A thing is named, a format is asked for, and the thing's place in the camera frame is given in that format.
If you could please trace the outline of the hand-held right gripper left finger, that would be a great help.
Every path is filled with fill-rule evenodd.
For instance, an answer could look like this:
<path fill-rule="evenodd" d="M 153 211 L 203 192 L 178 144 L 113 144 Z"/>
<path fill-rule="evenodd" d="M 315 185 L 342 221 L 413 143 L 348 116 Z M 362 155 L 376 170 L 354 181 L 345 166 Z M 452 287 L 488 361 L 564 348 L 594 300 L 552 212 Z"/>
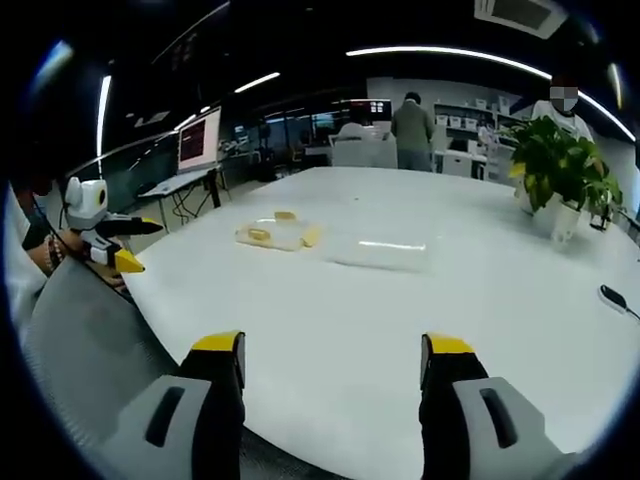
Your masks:
<path fill-rule="evenodd" d="M 245 333 L 199 339 L 172 375 L 117 417 L 100 448 L 113 479 L 238 479 L 245 406 Z"/>

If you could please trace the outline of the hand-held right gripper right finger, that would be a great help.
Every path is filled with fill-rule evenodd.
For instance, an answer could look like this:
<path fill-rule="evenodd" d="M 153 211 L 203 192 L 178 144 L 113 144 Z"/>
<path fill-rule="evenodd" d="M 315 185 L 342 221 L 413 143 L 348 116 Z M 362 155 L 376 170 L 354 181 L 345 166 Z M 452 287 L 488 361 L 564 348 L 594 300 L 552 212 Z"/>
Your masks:
<path fill-rule="evenodd" d="M 421 339 L 423 479 L 561 479 L 576 464 L 545 432 L 544 415 L 464 340 Z"/>

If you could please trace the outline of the person's left hand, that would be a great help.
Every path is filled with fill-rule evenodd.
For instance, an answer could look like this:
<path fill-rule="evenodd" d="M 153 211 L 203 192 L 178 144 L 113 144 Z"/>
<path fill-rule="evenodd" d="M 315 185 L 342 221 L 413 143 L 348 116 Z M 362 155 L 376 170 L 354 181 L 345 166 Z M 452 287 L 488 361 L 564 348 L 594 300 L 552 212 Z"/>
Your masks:
<path fill-rule="evenodd" d="M 50 276 L 66 257 L 82 252 L 81 237 L 72 230 L 63 230 L 48 234 L 40 245 L 29 249 L 27 254 L 46 276 Z"/>

